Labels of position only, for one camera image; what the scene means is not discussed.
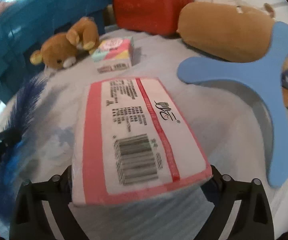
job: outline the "red container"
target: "red container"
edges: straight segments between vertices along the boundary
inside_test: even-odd
[[[113,0],[120,28],[170,35],[176,32],[181,9],[194,0]]]

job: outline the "white sheet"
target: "white sheet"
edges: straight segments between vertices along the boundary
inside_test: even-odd
[[[179,63],[198,54],[180,39],[168,40],[125,30],[108,33],[105,37],[130,35],[135,41],[135,65],[131,69],[98,74],[88,57],[49,80],[38,103],[30,143],[24,146],[32,153],[31,159],[23,167],[19,180],[45,181],[54,174],[61,174],[71,164],[76,115],[86,85],[116,76],[158,77],[192,127],[210,163],[235,180],[259,178],[271,205],[275,237],[287,231],[288,180],[280,189],[272,189],[267,183],[265,149],[267,154],[271,147],[271,130],[257,96],[234,83],[208,85],[211,87],[182,83],[176,76]],[[0,115],[0,130],[11,104]],[[124,208],[71,206],[87,236],[103,240],[193,239],[212,208],[200,189],[191,189],[180,197],[132,203]],[[228,237],[237,208],[221,239]],[[54,226],[54,218],[50,217],[50,223],[56,238],[63,239]]]

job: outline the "pink and white package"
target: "pink and white package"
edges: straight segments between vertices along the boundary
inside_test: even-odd
[[[162,196],[212,176],[195,135],[158,79],[115,78],[88,86],[73,156],[75,205]]]

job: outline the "barcode on box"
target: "barcode on box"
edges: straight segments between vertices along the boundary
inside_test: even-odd
[[[126,64],[124,63],[115,64],[114,70],[117,70],[117,69],[126,69]]]
[[[116,140],[115,157],[121,184],[158,179],[155,157],[147,134]]]

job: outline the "metal bolt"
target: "metal bolt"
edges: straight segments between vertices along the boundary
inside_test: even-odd
[[[256,184],[256,185],[261,185],[261,181],[259,180],[259,179],[254,179],[254,183]]]
[[[223,180],[225,181],[230,181],[231,180],[231,176],[227,175],[227,174],[224,174],[223,175]]]
[[[53,181],[53,182],[57,182],[57,181],[60,180],[60,178],[61,178],[61,176],[59,176],[59,175],[54,175],[54,176],[52,177],[52,181]]]
[[[22,182],[23,186],[27,186],[31,181],[29,179],[25,179],[25,181]]]

